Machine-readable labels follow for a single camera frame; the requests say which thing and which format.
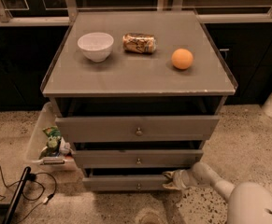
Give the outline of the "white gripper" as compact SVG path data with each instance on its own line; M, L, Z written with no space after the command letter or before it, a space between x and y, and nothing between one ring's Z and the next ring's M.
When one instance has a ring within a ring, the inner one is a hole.
M162 174L166 178L174 177L174 183L169 182L163 184L164 189L180 190L195 187L197 185L196 179L193 177L193 173L190 170L165 171L162 172Z

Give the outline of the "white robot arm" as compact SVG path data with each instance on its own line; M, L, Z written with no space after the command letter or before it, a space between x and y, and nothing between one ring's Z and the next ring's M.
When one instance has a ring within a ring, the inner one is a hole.
M169 180L165 189L211 187L227 202L227 224L272 224L272 193L254 182L235 186L223 179L204 162L190 169L164 171Z

